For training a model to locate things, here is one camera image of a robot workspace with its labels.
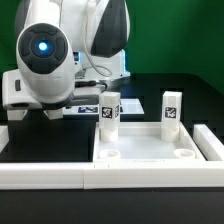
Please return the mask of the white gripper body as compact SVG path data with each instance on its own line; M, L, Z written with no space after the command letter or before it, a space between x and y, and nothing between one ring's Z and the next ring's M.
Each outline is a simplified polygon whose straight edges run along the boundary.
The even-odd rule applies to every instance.
M67 105L97 104L100 83L74 76L38 75L19 69L3 74L2 102L6 110L57 110Z

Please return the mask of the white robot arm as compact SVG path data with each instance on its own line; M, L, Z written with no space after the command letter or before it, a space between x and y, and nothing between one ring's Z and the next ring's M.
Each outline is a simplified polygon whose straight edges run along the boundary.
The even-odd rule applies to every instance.
M15 18L15 70L3 73L6 110L96 104L105 87L82 78L77 53L110 58L130 33L125 0L21 0Z

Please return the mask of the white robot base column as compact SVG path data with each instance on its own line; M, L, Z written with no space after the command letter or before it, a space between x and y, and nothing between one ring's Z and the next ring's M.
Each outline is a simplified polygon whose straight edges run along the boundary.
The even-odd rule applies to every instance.
M121 50L111 58L92 56L92 60L101 72L108 74L108 70L110 70L112 72L112 75L110 77L104 77L100 75L92 67L92 65L88 61L87 56L84 53L75 52L75 65L80 69L79 73L76 75L77 79L116 80L119 78L128 77L130 75L130 73L126 70L124 50Z

